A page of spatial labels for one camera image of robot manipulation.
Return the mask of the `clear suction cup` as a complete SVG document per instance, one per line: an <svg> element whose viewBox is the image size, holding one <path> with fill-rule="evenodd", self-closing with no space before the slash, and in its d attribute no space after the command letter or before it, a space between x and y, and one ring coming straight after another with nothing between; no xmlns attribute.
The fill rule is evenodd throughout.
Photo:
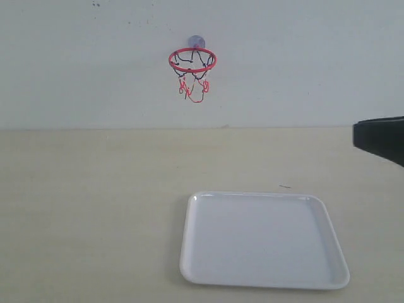
<svg viewBox="0 0 404 303"><path fill-rule="evenodd" d="M190 48L204 49L206 42L202 36L193 35L188 38L187 44L188 44L188 47L190 47Z"/></svg>

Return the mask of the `white plastic tray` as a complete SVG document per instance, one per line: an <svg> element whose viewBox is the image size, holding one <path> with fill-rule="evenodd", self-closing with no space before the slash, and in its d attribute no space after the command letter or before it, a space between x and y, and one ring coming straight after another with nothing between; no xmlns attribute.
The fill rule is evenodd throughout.
<svg viewBox="0 0 404 303"><path fill-rule="evenodd" d="M188 282L338 290L350 272L315 196L205 191L190 196L179 270Z"/></svg>

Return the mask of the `red mini basketball hoop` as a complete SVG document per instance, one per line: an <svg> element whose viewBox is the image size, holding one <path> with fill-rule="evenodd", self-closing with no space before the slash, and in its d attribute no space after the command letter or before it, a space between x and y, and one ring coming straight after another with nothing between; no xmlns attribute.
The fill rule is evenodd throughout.
<svg viewBox="0 0 404 303"><path fill-rule="evenodd" d="M200 47L175 50L168 58L179 82L179 94L195 104L201 103L210 90L209 72L217 65L217 56Z"/></svg>

